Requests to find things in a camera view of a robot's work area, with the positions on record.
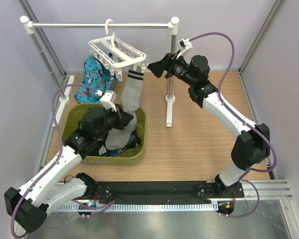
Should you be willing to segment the grey sock black stripes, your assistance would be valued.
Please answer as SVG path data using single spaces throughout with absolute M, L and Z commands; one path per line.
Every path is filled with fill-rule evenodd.
M 125 87 L 121 94 L 121 103 L 124 112 L 133 117 L 125 127 L 125 133 L 131 133 L 137 128 L 137 117 L 135 111 L 140 107 L 144 74 L 141 70 L 128 70 Z

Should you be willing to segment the black patterned sock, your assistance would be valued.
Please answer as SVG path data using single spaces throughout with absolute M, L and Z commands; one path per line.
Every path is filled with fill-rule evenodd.
M 97 148 L 93 151 L 94 156 L 113 157 L 118 155 L 119 153 L 122 153 L 123 151 L 140 146 L 142 142 L 137 135 L 137 131 L 134 130 L 130 134 L 127 144 L 123 148 L 110 150 L 106 148 L 107 137 L 108 137 L 108 133 L 104 137 L 102 137 L 102 139 L 98 140 Z

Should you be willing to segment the white clip sock hanger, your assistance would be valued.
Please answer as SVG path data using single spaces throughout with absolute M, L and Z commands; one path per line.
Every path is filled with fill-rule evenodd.
M 119 81 L 123 80 L 122 69 L 126 67 L 132 67 L 133 70 L 139 69 L 144 73 L 147 55 L 117 38 L 115 30 L 112 30 L 112 35 L 109 35 L 110 23 L 113 23 L 113 20 L 109 18 L 105 22 L 107 36 L 88 42 L 90 53 Z

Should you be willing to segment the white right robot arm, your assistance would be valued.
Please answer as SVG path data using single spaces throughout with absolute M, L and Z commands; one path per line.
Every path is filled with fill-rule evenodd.
M 214 190 L 227 197 L 233 187 L 254 165 L 270 155 L 270 130 L 266 124 L 256 124 L 231 108 L 219 89 L 209 81 L 210 67 L 205 56 L 195 55 L 189 63 L 184 57 L 167 53 L 162 60 L 149 63 L 147 68 L 157 77 L 175 76 L 189 85 L 190 98 L 213 114 L 233 135 L 232 162 L 215 177 Z

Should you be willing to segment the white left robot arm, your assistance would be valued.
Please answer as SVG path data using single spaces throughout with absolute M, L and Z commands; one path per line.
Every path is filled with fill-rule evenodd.
M 74 166 L 89 156 L 98 146 L 98 140 L 112 129 L 124 129 L 133 115 L 116 104 L 114 109 L 89 107 L 78 122 L 77 128 L 61 142 L 54 158 L 27 183 L 4 193 L 5 208 L 11 216 L 10 229 L 18 223 L 26 233 L 32 233 L 44 223 L 56 208 L 72 199 L 91 199 L 96 182 L 85 173 L 79 173 L 62 188 L 55 184 Z

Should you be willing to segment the blue shark pattern sock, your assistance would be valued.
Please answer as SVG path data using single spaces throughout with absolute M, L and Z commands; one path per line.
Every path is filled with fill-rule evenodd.
M 78 103 L 98 103 L 100 97 L 90 88 L 104 92 L 106 87 L 106 75 L 108 71 L 92 54 L 84 62 L 82 85 L 89 88 L 79 87 L 74 97 Z

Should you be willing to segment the green plastic basket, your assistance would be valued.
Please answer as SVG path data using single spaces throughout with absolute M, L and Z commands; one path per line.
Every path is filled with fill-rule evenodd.
M 82 116 L 88 108 L 101 106 L 101 104 L 78 104 L 74 106 L 67 115 L 62 133 L 62 140 L 65 141 L 70 133 L 72 133 L 78 127 L 78 122 L 82 119 Z M 147 113 L 142 107 L 136 110 L 135 113 L 138 122 L 136 132 L 137 136 L 141 139 L 141 143 L 138 147 L 126 149 L 110 157 L 93 155 L 87 156 L 84 161 L 95 164 L 120 166 L 132 166 L 137 164 L 142 159 L 146 148 L 148 119 Z

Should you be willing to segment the white metal drying rack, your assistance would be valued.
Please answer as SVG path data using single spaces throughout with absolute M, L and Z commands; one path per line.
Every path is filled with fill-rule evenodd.
M 141 28 L 141 29 L 169 29 L 171 30 L 172 43 L 171 48 L 175 49 L 174 40 L 178 33 L 179 18 L 174 16 L 169 23 L 118 23 L 115 24 L 111 19 L 107 19 L 105 23 L 36 23 L 30 21 L 27 16 L 21 16 L 20 22 L 29 35 L 34 34 L 35 28 L 104 28 L 106 34 L 108 29 L 113 30 L 112 38 L 115 37 L 114 29 L 116 28 Z

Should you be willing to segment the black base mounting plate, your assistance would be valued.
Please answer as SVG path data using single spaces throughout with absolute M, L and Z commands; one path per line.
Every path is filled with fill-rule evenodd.
M 102 204 L 118 205 L 193 205 L 207 204 L 212 199 L 244 198 L 242 184 L 221 192 L 213 181 L 98 182 L 84 198 Z

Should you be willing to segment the aluminium slotted rail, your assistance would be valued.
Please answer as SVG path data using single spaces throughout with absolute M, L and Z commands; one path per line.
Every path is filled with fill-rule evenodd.
M 55 212 L 78 212 L 78 213 L 94 213 L 98 210 L 91 208 L 84 208 L 74 202 L 65 204 Z M 190 205 L 120 205 L 114 204 L 110 206 L 105 212 L 189 212 L 189 211 L 218 211 L 218 204 L 212 201 L 210 204 L 190 204 Z

